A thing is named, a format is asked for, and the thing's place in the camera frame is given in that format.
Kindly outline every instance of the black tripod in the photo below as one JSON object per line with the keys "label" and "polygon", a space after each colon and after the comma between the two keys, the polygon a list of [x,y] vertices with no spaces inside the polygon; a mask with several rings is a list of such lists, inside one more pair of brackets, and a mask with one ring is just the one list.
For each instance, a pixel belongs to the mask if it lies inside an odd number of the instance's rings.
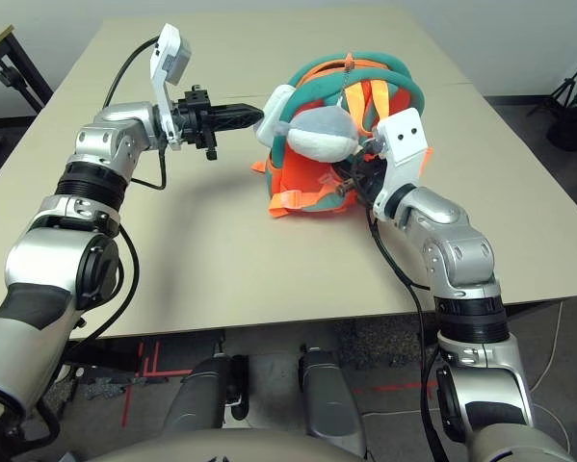
{"label": "black tripod", "polygon": [[568,100],[570,99],[570,95],[573,93],[575,85],[577,84],[575,80],[576,78],[577,78],[577,71],[573,74],[572,77],[564,79],[564,81],[560,84],[560,86],[557,87],[555,90],[553,90],[553,92],[545,99],[543,99],[540,103],[538,103],[538,105],[532,108],[532,110],[530,110],[527,116],[531,116],[539,109],[549,109],[557,112],[558,98],[560,98],[565,91],[568,91],[563,104],[563,109],[566,109],[566,107],[568,106]]}

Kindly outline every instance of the white cable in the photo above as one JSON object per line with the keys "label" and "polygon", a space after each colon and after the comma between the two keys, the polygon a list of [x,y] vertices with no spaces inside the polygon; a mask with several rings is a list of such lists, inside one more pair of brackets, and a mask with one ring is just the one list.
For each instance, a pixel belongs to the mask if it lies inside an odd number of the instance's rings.
{"label": "white cable", "polygon": [[545,369],[543,370],[541,375],[538,377],[535,384],[532,387],[530,387],[530,393],[533,393],[540,386],[540,382],[542,382],[542,379],[545,378],[545,376],[547,375],[547,373],[551,369],[551,365],[554,362],[554,356],[556,355],[556,348],[558,347],[558,334],[560,333],[560,320],[562,319],[562,307],[563,307],[563,305],[564,305],[564,301],[561,301],[560,302],[560,308],[558,308],[558,322],[556,323],[556,333],[554,334],[554,343],[551,346],[551,354],[549,355],[549,361],[547,361],[547,366],[545,366]]}
{"label": "white cable", "polygon": [[[438,407],[430,408],[430,411],[439,411]],[[361,414],[361,417],[370,417],[370,416],[402,416],[404,414],[418,414],[420,413],[420,409],[414,409],[413,411],[371,411],[371,412],[364,412]]]}
{"label": "white cable", "polygon": [[568,432],[566,431],[566,428],[564,427],[564,424],[562,423],[562,421],[560,419],[558,419],[558,416],[556,416],[553,412],[551,412],[545,406],[541,406],[540,404],[536,404],[535,402],[533,402],[532,404],[535,407],[537,407],[538,409],[541,409],[541,410],[545,411],[547,414],[549,414],[551,416],[551,418],[554,421],[556,421],[556,423],[560,426],[560,430],[562,431],[562,433],[564,434],[564,437],[566,439],[566,452],[568,452],[570,454],[570,438],[568,438]]}

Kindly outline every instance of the table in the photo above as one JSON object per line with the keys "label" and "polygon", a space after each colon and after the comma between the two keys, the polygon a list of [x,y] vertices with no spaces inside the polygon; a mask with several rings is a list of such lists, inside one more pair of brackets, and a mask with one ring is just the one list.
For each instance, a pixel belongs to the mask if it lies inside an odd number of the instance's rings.
{"label": "table", "polygon": [[[27,84],[33,89],[39,100],[46,104],[53,94],[53,90],[48,86],[44,78],[39,73],[36,66],[31,61],[23,47],[20,45],[13,33],[14,27],[0,27],[0,58],[8,57],[13,66],[20,72]],[[39,112],[41,105],[35,100],[33,95],[23,95],[27,102]]]}
{"label": "table", "polygon": [[[172,98],[202,84],[214,104],[262,107],[276,85],[321,55],[377,48],[401,57],[426,95],[424,126],[436,149],[423,183],[465,207],[490,239],[504,301],[577,295],[577,207],[411,16],[368,13],[360,23],[355,8],[107,20],[0,173],[0,302],[8,249],[54,191],[78,129],[98,111],[123,60],[165,21],[194,52]],[[114,102],[145,99],[153,100],[147,57],[128,70]],[[142,280],[107,336],[413,310],[361,209],[271,219],[264,179],[249,169],[267,149],[251,130],[219,133],[218,143],[213,163],[191,147],[168,153],[165,191],[128,189],[121,216]],[[156,180],[156,162],[155,153],[144,154],[136,176]],[[418,253],[390,226],[381,230],[406,272],[425,281]],[[88,313],[87,327],[73,335],[88,335],[118,302]]]}

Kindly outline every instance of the orange strap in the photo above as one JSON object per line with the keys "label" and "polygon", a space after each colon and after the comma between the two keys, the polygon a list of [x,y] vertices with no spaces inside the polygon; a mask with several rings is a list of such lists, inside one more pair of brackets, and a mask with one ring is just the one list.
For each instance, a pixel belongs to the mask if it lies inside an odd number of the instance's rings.
{"label": "orange strap", "polygon": [[265,163],[263,161],[254,162],[251,165],[251,169],[253,171],[257,171],[258,173],[264,173],[265,172]]}
{"label": "orange strap", "polygon": [[[378,112],[379,118],[388,117],[388,86],[383,80],[370,80],[372,86],[372,99]],[[363,117],[365,116],[365,95],[360,82],[357,82],[344,89],[346,102],[350,115],[356,123],[358,134],[362,137],[371,137],[372,132],[363,128]]]}
{"label": "orange strap", "polygon": [[299,190],[289,190],[273,194],[269,202],[269,213],[275,217],[283,217],[290,210],[301,210],[305,207],[316,205],[320,199],[335,193],[334,185],[324,185],[318,192],[303,192]]}
{"label": "orange strap", "polygon": [[[309,69],[305,75],[301,77],[299,82],[297,83],[297,87],[300,87],[306,82],[310,80],[317,79],[318,77],[322,77],[324,75],[332,74],[333,72],[341,72],[344,70],[344,66],[346,65],[346,60],[335,60],[335,61],[327,61],[326,63],[318,64],[311,69]],[[354,68],[360,69],[362,67],[375,67],[378,69],[388,69],[388,67],[382,63],[377,63],[375,61],[370,60],[354,60]]]}
{"label": "orange strap", "polygon": [[428,147],[427,151],[425,151],[425,157],[423,157],[423,162],[421,163],[421,166],[419,167],[419,176],[421,176],[421,173],[423,173],[423,170],[425,169],[427,164],[432,159],[432,154],[433,154],[433,148]]}

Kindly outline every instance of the plastic buckle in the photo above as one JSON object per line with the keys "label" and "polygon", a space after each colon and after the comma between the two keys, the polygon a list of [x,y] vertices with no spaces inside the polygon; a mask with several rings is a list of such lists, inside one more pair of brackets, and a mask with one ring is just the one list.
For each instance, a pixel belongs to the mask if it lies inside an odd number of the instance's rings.
{"label": "plastic buckle", "polygon": [[280,193],[281,206],[285,209],[299,210],[302,207],[302,192],[289,190]]}

